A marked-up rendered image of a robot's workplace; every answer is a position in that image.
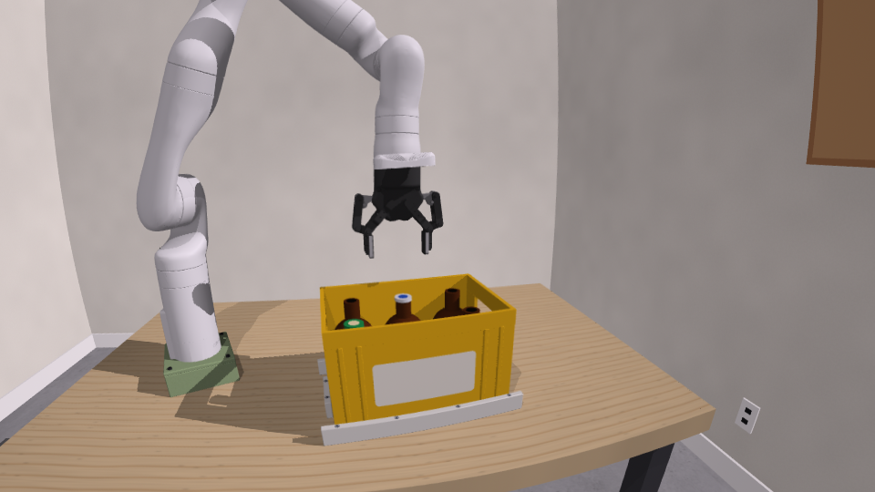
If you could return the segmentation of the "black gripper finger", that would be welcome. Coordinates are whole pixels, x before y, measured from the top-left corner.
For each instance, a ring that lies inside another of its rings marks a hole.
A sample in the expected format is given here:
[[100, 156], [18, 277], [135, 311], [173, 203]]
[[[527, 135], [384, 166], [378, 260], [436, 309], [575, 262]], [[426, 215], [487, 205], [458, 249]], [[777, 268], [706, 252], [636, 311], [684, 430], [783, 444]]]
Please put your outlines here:
[[360, 193], [355, 194], [352, 228], [355, 232], [364, 235], [365, 254], [368, 255], [369, 259], [374, 259], [374, 238], [372, 233], [384, 220], [386, 215], [396, 206], [396, 203], [393, 200], [389, 200], [381, 211], [375, 211], [366, 225], [361, 225], [363, 209], [367, 207], [369, 202], [372, 202], [372, 196], [359, 194]]
[[427, 221], [425, 216], [418, 210], [411, 200], [404, 200], [404, 205], [413, 214], [413, 218], [423, 228], [421, 231], [421, 251], [423, 254], [428, 254], [428, 251], [431, 251], [432, 249], [432, 232], [443, 226], [443, 217], [440, 194], [431, 190], [429, 193], [424, 193], [423, 196], [427, 205], [430, 205], [432, 217], [432, 221], [430, 222]]

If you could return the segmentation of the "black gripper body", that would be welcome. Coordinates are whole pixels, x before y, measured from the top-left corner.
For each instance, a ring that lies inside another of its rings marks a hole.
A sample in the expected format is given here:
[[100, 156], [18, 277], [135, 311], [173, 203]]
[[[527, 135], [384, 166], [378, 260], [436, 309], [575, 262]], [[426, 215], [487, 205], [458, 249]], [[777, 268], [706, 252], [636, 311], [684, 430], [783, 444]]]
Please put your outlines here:
[[404, 205], [404, 200], [411, 200], [417, 208], [424, 200], [420, 189], [420, 167], [374, 169], [372, 204], [381, 211], [389, 200], [393, 200], [396, 206], [386, 215], [385, 220], [410, 220], [413, 217]]

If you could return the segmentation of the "white flat bar with screws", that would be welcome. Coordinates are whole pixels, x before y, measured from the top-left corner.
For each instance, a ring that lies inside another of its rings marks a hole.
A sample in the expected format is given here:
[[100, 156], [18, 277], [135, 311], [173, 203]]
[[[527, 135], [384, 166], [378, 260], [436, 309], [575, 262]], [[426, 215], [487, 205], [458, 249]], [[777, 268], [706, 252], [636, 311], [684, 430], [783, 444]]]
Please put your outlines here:
[[[333, 417], [327, 376], [323, 376], [327, 418]], [[338, 445], [387, 436], [397, 436], [454, 425], [521, 409], [521, 391], [406, 415], [396, 415], [339, 425], [321, 426], [324, 446]]]

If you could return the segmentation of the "brown glass bottle with beige label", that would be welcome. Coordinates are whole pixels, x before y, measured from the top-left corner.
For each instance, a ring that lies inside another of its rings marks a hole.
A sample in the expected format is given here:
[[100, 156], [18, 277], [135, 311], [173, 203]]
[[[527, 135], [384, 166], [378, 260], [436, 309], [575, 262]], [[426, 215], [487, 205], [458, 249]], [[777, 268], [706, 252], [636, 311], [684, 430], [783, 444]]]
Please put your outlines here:
[[396, 314], [390, 317], [386, 324], [392, 323], [410, 323], [421, 321], [418, 317], [411, 313], [412, 296], [407, 293], [395, 295]]

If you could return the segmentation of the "yellow crate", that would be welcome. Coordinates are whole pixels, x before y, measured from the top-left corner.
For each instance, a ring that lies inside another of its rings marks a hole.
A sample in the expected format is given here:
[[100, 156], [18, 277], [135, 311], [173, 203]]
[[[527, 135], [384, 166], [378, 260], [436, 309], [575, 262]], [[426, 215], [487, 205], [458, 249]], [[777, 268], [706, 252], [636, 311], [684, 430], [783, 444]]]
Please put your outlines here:
[[[460, 308], [479, 299], [492, 312], [433, 319], [449, 288], [460, 290]], [[400, 293], [421, 321], [385, 325]], [[348, 298], [372, 326], [335, 330]], [[516, 311], [469, 273], [343, 285], [321, 319], [335, 425], [508, 394]]]

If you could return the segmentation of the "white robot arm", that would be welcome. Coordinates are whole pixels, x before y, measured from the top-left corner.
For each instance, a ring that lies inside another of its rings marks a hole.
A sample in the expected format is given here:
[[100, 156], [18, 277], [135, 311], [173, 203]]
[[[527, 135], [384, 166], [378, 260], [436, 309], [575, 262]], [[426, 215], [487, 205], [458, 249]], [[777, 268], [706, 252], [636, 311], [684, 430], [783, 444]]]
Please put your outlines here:
[[[205, 193], [197, 178], [179, 171], [187, 147], [217, 105], [247, 1], [200, 0], [180, 31], [139, 178], [141, 223], [150, 231], [170, 230], [154, 260], [166, 344], [170, 359], [181, 362], [205, 360], [221, 349], [206, 259]], [[432, 152], [420, 152], [418, 104], [425, 70], [420, 44], [406, 35], [387, 39], [352, 0], [279, 1], [380, 82], [374, 169], [436, 166]]]

